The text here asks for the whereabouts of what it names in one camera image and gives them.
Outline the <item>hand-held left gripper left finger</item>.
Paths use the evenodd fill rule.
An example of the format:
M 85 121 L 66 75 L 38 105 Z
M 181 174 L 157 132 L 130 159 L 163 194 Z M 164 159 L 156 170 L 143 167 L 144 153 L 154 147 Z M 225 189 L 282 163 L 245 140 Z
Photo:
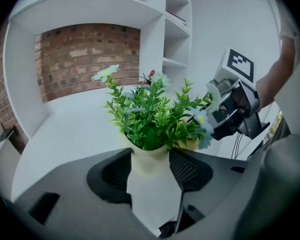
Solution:
M 113 204 L 132 203 L 132 197 L 127 193 L 131 155 L 132 149 L 125 148 L 90 168 L 86 181 L 96 196 Z

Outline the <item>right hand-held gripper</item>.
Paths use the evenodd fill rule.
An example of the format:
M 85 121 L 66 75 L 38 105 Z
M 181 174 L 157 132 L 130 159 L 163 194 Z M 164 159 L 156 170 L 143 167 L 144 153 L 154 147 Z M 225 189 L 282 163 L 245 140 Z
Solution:
M 261 102 L 253 87 L 254 72 L 252 60 L 230 47 L 226 49 L 210 81 L 221 97 L 219 109 L 209 116 L 213 139 L 219 141 L 239 133 L 253 140 L 270 126 L 259 117 Z

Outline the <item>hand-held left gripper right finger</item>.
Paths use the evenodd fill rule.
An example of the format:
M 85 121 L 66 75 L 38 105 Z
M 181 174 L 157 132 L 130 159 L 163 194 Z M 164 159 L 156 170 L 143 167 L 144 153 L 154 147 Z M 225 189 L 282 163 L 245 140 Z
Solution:
M 185 151 L 178 148 L 169 151 L 169 168 L 182 192 L 200 191 L 212 179 L 213 169 Z

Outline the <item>artificial flower bouquet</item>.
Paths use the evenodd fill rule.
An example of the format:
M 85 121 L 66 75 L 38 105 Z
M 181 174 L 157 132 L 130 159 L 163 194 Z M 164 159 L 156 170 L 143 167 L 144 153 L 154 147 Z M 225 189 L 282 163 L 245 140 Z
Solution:
M 158 175 L 169 167 L 169 151 L 177 141 L 198 138 L 198 150 L 211 145 L 214 129 L 208 119 L 219 109 L 221 95 L 211 83 L 203 98 L 191 99 L 192 83 L 187 79 L 176 100 L 165 96 L 169 78 L 152 71 L 149 83 L 139 82 L 134 90 L 124 92 L 113 74 L 119 70 L 113 64 L 94 75 L 92 81 L 102 81 L 112 96 L 105 107 L 113 115 L 113 123 L 132 149 L 131 170 L 147 176 Z

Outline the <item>person's right forearm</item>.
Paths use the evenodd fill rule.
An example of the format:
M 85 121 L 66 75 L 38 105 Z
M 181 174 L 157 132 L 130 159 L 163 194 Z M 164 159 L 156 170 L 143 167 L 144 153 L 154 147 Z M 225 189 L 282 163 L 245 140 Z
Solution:
M 256 91 L 260 100 L 258 112 L 274 102 L 276 94 L 292 75 L 294 60 L 294 41 L 284 36 L 278 60 L 271 66 L 269 72 L 256 82 Z

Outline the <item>tall white wardrobe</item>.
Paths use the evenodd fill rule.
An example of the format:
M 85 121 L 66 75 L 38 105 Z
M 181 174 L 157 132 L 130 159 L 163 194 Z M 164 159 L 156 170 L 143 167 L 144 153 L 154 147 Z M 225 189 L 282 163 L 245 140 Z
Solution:
M 254 65 L 259 80 L 279 58 L 280 17 L 275 0 L 191 0 L 192 48 L 187 79 L 205 94 L 227 48 Z

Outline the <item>person's beige shirt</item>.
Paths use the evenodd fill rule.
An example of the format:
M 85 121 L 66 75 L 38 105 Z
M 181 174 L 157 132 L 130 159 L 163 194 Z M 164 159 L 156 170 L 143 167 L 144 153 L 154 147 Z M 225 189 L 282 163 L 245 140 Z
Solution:
M 282 8 L 280 15 L 280 39 L 290 41 L 294 50 L 291 56 L 292 74 L 275 96 L 292 134 L 300 135 L 300 27 L 289 10 Z

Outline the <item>dark framed window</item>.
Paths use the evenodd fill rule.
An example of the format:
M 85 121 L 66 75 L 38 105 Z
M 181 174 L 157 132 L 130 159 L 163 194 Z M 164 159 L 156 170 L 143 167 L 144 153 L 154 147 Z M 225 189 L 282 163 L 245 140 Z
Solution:
M 266 134 L 266 136 L 263 139 L 264 145 L 271 145 L 271 143 L 274 143 L 280 139 L 283 139 L 291 134 L 291 131 L 288 127 L 288 124 L 284 118 L 284 115 L 282 111 L 280 111 L 272 126 L 270 127 L 269 132 Z

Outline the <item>white side cabinet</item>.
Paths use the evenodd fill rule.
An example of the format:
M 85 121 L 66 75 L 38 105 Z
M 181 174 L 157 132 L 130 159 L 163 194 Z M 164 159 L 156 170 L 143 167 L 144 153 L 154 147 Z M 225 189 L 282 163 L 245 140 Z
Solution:
M 9 138 L 0 141 L 0 172 L 15 175 L 21 154 L 13 146 Z

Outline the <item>white shelf hutch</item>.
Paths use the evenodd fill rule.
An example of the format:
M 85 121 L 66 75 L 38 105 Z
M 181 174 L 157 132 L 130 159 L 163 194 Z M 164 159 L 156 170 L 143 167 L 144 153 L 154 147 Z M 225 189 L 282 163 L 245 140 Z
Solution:
M 170 12 L 186 21 L 180 25 Z M 78 24 L 112 24 L 140 30 L 140 73 L 185 69 L 192 42 L 191 0 L 18 0 L 12 9 L 3 45 L 3 76 L 13 113 L 28 138 L 51 114 L 71 102 L 97 109 L 106 98 L 98 89 L 64 101 L 44 104 L 35 73 L 36 36 Z

